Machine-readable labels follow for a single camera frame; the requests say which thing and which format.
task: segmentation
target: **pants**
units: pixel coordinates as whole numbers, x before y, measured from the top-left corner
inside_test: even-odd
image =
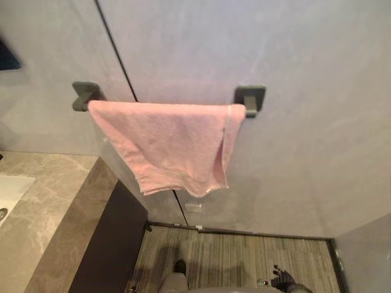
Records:
[[[164,279],[159,293],[187,293],[188,281],[182,273],[171,273]]]

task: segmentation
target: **towel rack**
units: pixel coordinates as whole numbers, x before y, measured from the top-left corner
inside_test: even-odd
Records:
[[[93,99],[105,100],[99,85],[93,82],[75,81],[72,86],[78,98],[73,102],[72,108],[77,112],[88,111],[87,104]],[[235,104],[246,107],[246,118],[255,118],[261,111],[266,87],[262,85],[241,85],[235,89]]]

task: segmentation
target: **person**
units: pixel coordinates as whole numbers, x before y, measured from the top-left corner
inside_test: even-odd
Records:
[[[271,286],[284,293],[312,293],[307,287],[302,284],[297,284],[294,278],[286,271],[281,270],[278,265],[274,265],[273,274],[276,275],[271,280]],[[159,293],[260,293],[275,291],[268,288],[202,288],[189,290],[188,281],[186,279],[186,263],[180,259],[175,263],[174,272],[169,274],[164,279]]]

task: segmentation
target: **towel bar bracket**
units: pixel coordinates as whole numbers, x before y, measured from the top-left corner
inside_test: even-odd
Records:
[[[261,111],[266,87],[262,85],[239,86],[235,90],[235,104],[246,107],[246,118],[255,118]]]
[[[103,92],[100,90],[99,85],[93,82],[75,81],[72,83],[72,87],[78,94],[78,98],[73,102],[72,108],[78,112],[88,111],[88,102],[92,99],[105,100]]]
[[[75,81],[72,86],[78,98],[73,102],[72,108],[78,112],[88,111],[88,102],[93,99],[105,100],[99,85],[93,82]],[[235,104],[243,104],[246,107],[246,117],[255,118],[261,111],[266,87],[262,85],[239,86],[235,90]]]

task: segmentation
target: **marble countertop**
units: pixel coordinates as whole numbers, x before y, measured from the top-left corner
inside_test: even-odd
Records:
[[[0,175],[34,177],[0,227],[2,292],[24,292],[97,156],[1,151]]]

